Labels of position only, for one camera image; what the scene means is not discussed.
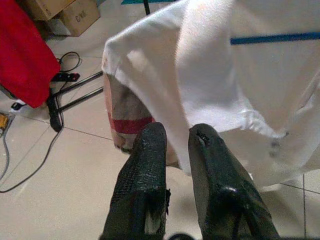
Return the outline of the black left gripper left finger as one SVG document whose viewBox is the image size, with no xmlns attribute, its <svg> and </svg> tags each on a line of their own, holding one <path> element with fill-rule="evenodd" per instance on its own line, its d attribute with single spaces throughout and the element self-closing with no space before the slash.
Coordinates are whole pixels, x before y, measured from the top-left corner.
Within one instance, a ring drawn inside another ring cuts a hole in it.
<svg viewBox="0 0 320 240">
<path fill-rule="evenodd" d="M 147 124 L 118 174 L 101 240 L 163 239 L 170 199 L 166 152 L 164 126 Z"/>
</svg>

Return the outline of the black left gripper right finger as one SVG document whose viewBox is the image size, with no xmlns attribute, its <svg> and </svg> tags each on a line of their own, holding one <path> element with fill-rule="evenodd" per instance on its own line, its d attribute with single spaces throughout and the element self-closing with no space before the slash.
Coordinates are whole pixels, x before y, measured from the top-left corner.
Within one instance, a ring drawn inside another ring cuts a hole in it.
<svg viewBox="0 0 320 240">
<path fill-rule="evenodd" d="M 252 178 L 212 126 L 189 130 L 188 154 L 204 240 L 279 238 Z"/>
</svg>

